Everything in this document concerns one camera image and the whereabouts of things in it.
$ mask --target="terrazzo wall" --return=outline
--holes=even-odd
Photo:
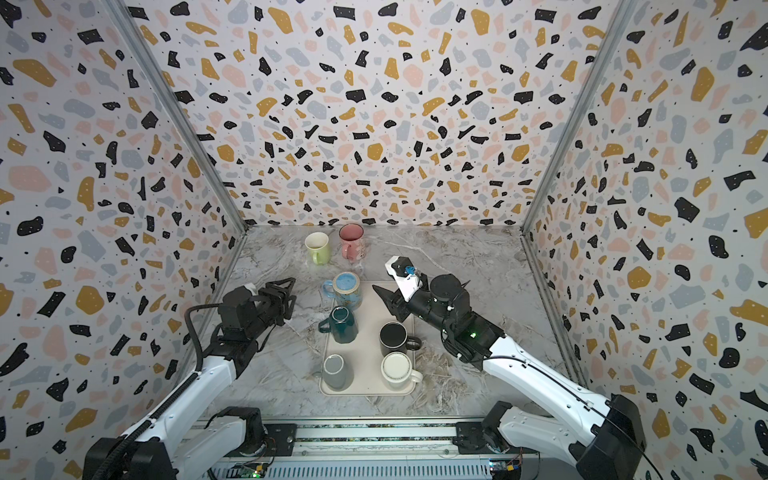
[[[514,224],[614,0],[130,0],[249,224]]]
[[[175,384],[237,231],[99,3],[0,15],[0,477],[80,478]]]
[[[531,233],[589,386],[640,406],[665,478],[768,463],[767,6],[638,3]]]

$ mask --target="dark green mug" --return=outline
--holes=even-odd
[[[331,314],[317,324],[320,333],[332,333],[336,343],[350,343],[357,337],[357,325],[352,311],[345,306],[338,306]]]

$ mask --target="black mug handle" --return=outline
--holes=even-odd
[[[330,317],[326,318],[322,322],[317,324],[317,330],[320,333],[331,333],[331,325],[330,325]]]
[[[410,335],[406,337],[406,349],[418,350],[420,348],[422,348],[422,340],[420,338]]]

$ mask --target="pink mug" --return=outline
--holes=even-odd
[[[361,259],[366,254],[365,244],[362,242],[362,227],[357,223],[348,223],[339,230],[341,238],[341,254],[347,260]]]

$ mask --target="teal mug handle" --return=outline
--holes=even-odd
[[[336,292],[333,291],[333,280],[326,280],[323,282],[323,286],[320,287],[323,290],[323,294],[327,296],[328,298],[333,298],[336,296]]]
[[[330,317],[317,324],[317,331],[320,333],[331,333]]]

